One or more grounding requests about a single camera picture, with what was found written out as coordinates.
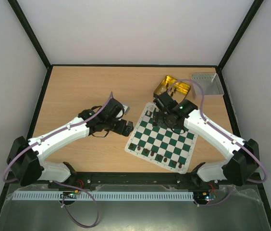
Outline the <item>gold metal tin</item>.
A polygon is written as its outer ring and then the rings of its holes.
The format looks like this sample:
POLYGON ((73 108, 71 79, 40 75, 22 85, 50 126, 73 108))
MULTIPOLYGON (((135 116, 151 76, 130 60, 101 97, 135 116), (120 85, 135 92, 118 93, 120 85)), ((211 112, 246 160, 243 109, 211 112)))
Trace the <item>gold metal tin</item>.
POLYGON ((173 87, 172 84, 177 79, 170 75, 166 75, 161 83, 156 87, 153 92, 153 98, 156 98, 160 94, 167 92, 173 100, 180 103, 191 91, 191 86, 184 82, 177 82, 173 87))

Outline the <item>green white chess board mat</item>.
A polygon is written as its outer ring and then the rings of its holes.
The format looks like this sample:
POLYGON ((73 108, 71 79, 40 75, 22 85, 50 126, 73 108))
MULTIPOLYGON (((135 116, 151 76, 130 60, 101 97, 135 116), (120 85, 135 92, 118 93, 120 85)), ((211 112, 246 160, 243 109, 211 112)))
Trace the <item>green white chess board mat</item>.
POLYGON ((189 170, 198 134, 189 129, 171 131, 154 127, 153 112, 156 108, 153 103, 146 104, 124 150, 161 168, 185 174, 189 170), (144 149, 149 150, 148 155, 142 154, 144 149), (151 151, 155 152, 154 156, 150 156, 151 151), (172 161, 177 162, 176 166, 172 165, 172 161))

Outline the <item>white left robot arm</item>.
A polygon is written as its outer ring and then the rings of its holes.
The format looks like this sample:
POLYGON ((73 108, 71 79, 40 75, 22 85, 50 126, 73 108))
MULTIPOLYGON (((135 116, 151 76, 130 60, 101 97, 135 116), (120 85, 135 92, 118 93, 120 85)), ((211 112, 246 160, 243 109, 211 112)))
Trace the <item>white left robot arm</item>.
POLYGON ((130 107, 114 98, 103 106, 83 110, 67 124, 44 135, 25 139, 23 136, 13 141, 7 164, 15 179, 22 186, 38 180, 66 182, 74 169, 67 162, 52 163, 46 159, 62 147, 82 138, 94 136, 96 132, 114 132, 125 137, 133 131, 133 122, 123 116, 130 107))

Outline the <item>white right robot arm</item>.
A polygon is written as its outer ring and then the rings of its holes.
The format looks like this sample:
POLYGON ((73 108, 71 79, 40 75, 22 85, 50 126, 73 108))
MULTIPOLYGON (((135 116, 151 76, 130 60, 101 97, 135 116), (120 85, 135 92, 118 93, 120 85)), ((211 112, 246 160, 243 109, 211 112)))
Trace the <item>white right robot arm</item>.
POLYGON ((224 161, 201 163, 193 172, 192 185, 203 188, 208 181, 226 180, 235 186, 242 186, 259 167, 259 145, 235 136, 223 129, 202 113, 189 100, 180 103, 168 93, 155 96, 156 109, 153 125, 179 130, 192 130, 214 146, 225 158, 224 161))

